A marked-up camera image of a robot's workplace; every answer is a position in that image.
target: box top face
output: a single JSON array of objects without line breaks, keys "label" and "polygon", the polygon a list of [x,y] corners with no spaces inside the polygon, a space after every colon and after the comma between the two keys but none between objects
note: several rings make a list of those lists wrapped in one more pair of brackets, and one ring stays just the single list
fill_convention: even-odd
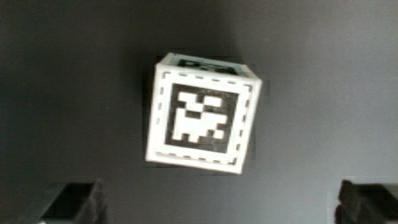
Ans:
[{"label": "box top face", "polygon": [[243,65],[174,53],[168,53],[161,64],[241,77],[250,76],[241,69]]}]

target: black square pattern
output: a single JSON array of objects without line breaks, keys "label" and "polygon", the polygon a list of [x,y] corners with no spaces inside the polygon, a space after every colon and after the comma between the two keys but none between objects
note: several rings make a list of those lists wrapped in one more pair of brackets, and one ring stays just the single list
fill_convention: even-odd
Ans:
[{"label": "black square pattern", "polygon": [[236,102],[236,93],[172,84],[167,145],[225,153]]},{"label": "black square pattern", "polygon": [[190,61],[190,60],[184,60],[184,59],[181,59],[181,61],[177,62],[177,66],[186,67],[186,68],[193,68],[197,70],[204,70],[204,71],[209,71],[209,72],[227,73],[231,75],[238,75],[232,67],[220,66],[220,65],[215,65],[215,64],[209,64],[209,63],[202,63],[202,62],[197,62],[197,61]]}]

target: gray background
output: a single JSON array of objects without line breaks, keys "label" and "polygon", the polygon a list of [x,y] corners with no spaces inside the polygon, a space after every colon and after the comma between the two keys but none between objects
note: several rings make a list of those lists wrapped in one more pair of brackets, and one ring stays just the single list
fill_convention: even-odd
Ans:
[{"label": "gray background", "polygon": [[[49,182],[101,178],[111,223],[332,223],[342,178],[398,182],[396,11],[394,0],[1,1],[0,222]],[[168,51],[270,80],[241,176],[142,160]]]}]

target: white box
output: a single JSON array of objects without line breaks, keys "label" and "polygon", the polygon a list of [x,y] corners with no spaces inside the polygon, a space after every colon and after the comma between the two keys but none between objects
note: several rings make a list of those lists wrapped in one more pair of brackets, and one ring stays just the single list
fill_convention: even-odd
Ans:
[{"label": "white box", "polygon": [[245,65],[167,54],[156,64],[147,161],[241,173],[259,89]]}]

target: black and white pattern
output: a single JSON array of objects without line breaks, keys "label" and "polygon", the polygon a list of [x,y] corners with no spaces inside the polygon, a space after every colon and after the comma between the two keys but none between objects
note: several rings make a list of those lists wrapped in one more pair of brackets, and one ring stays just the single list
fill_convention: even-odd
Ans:
[{"label": "black and white pattern", "polygon": [[209,64],[209,63],[202,63],[202,62],[197,62],[197,61],[190,61],[190,60],[184,60],[184,59],[179,60],[177,66],[188,67],[188,68],[193,68],[197,70],[204,70],[204,71],[209,71],[209,72],[227,73],[231,75],[238,75],[232,67],[220,66],[220,65],[215,65],[215,64]]},{"label": "black and white pattern", "polygon": [[172,85],[165,144],[225,153],[238,94]]},{"label": "black and white pattern", "polygon": [[245,65],[167,54],[156,64],[145,161],[241,173],[259,88]]}]

